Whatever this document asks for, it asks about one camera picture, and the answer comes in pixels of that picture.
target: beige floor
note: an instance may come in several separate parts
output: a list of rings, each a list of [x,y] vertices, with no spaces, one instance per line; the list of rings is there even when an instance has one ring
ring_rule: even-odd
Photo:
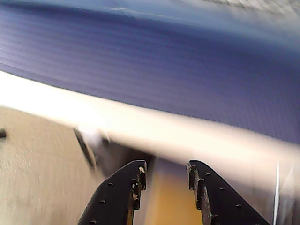
[[[71,128],[0,108],[0,224],[76,225],[101,174],[90,173]]]

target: blue striped surface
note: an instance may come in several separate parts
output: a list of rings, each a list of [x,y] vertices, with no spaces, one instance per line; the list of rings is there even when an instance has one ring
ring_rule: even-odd
[[[300,143],[300,41],[243,29],[3,4],[0,70]]]

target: blue fabric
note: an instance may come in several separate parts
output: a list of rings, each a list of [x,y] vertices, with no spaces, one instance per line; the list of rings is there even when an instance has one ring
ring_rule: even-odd
[[[0,70],[300,143],[297,41],[8,5],[0,5],[0,32]]]

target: yellow object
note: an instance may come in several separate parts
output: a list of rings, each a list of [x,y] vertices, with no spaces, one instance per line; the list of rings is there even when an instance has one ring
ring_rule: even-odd
[[[194,192],[188,182],[166,173],[154,173],[145,225],[202,225]]]

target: blurry object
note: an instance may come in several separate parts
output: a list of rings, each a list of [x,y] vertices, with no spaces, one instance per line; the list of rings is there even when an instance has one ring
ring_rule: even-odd
[[[4,128],[0,128],[0,138],[5,138],[6,137],[6,131]]]
[[[242,9],[253,9],[274,14],[297,14],[300,13],[299,0],[206,0],[208,2],[225,4]]]
[[[132,225],[146,189],[146,162],[136,160],[105,180],[93,194],[78,225]]]
[[[146,160],[150,165],[154,159],[151,154],[104,139],[98,129],[79,126],[74,131],[90,167],[98,167],[106,177],[133,160]]]

